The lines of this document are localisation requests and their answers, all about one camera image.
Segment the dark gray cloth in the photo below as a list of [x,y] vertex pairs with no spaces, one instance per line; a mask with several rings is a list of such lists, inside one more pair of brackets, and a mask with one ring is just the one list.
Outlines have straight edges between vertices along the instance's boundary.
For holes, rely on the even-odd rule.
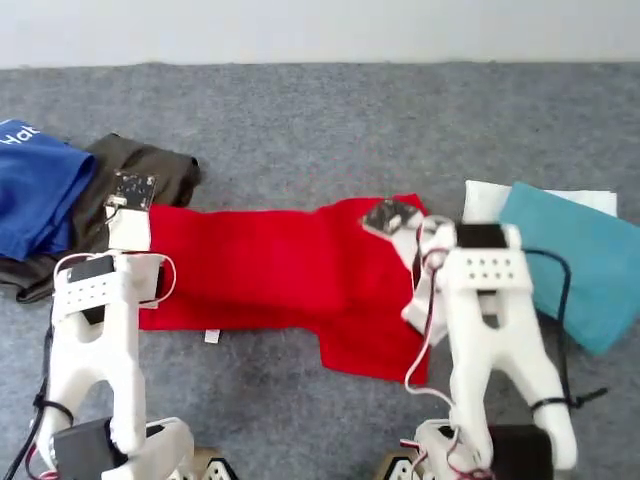
[[184,207],[200,181],[195,158],[163,150],[153,145],[120,137],[114,133],[85,148],[96,158],[96,173],[73,206],[72,249],[58,255],[33,255],[25,262],[0,258],[0,284],[18,287],[16,301],[31,303],[49,296],[53,290],[53,268],[65,255],[99,252],[108,245],[104,202],[115,170],[157,176],[154,203]]

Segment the white label tag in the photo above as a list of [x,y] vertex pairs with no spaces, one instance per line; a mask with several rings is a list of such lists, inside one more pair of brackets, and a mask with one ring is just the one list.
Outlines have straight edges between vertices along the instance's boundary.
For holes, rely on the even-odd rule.
[[204,332],[205,343],[218,343],[220,340],[220,330],[206,330]]

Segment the white cloth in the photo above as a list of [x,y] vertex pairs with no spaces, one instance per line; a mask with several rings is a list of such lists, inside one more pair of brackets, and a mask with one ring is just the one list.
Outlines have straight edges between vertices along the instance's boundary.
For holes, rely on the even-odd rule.
[[[467,180],[463,223],[491,223],[498,220],[507,202],[511,187],[497,183]],[[614,217],[618,216],[618,195],[601,190],[546,190],[567,200],[595,208]]]

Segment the blue cloth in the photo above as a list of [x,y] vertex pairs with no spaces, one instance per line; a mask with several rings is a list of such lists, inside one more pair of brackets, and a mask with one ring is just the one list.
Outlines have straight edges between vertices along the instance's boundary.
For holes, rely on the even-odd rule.
[[[640,228],[524,183],[511,189],[502,223],[517,225],[525,248],[564,257],[572,272],[567,332],[606,352],[640,313]],[[554,260],[528,255],[535,306],[557,317],[564,275]]]
[[19,120],[0,123],[0,255],[25,260],[71,245],[70,209],[94,172],[91,154]]

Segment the blue shirt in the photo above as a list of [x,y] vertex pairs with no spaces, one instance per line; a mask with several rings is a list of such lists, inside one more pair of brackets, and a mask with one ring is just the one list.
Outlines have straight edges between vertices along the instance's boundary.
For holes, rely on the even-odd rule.
[[0,255],[69,249],[70,210],[94,168],[87,152],[20,120],[0,122]]

